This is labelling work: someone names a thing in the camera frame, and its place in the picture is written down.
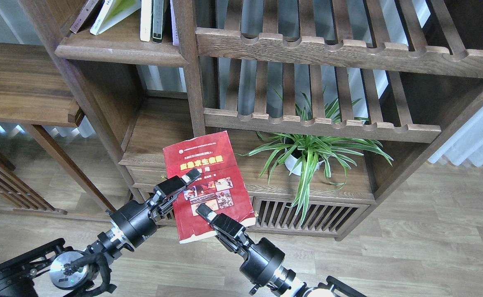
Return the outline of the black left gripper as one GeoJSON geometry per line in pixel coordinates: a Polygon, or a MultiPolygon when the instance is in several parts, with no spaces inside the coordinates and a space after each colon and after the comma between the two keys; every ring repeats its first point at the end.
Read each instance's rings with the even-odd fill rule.
{"type": "Polygon", "coordinates": [[[106,235],[111,245],[120,250],[122,247],[133,250],[157,231],[155,222],[163,219],[173,210],[173,202],[178,195],[200,177],[194,168],[185,175],[174,176],[157,184],[150,202],[128,201],[115,212],[106,210],[113,228],[106,235]]]}

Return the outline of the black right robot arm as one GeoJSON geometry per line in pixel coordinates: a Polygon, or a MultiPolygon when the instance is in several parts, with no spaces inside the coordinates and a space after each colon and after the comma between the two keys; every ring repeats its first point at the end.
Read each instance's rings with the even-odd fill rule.
{"type": "Polygon", "coordinates": [[[251,295],[266,286],[278,297],[364,296],[332,276],[328,276],[326,282],[317,286],[308,286],[292,269],[282,265],[285,253],[268,239],[262,238],[254,243],[242,224],[226,214],[217,214],[205,204],[197,208],[197,213],[217,231],[216,238],[227,250],[244,259],[240,272],[254,285],[251,295]]]}

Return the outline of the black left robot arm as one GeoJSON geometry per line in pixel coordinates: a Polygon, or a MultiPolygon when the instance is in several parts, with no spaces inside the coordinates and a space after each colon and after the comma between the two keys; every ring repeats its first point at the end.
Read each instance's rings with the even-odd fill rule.
{"type": "Polygon", "coordinates": [[[157,230],[156,221],[173,209],[182,191],[197,180],[200,172],[171,177],[154,188],[144,203],[130,201],[110,212],[113,227],[83,251],[65,247],[63,238],[51,241],[0,264],[0,297],[36,297],[34,279],[49,272],[55,287],[70,297],[94,297],[113,293],[110,265],[121,250],[134,251],[157,230]]]}

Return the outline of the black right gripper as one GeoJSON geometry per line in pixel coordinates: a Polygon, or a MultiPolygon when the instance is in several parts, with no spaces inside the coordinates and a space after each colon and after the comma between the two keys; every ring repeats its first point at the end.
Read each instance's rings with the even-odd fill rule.
{"type": "Polygon", "coordinates": [[[263,286],[268,286],[274,295],[286,292],[282,267],[285,253],[281,249],[266,238],[255,244],[246,234],[245,226],[226,214],[217,214],[206,204],[200,204],[196,212],[217,232],[216,238],[228,251],[244,258],[240,272],[254,284],[250,295],[263,286]]]}

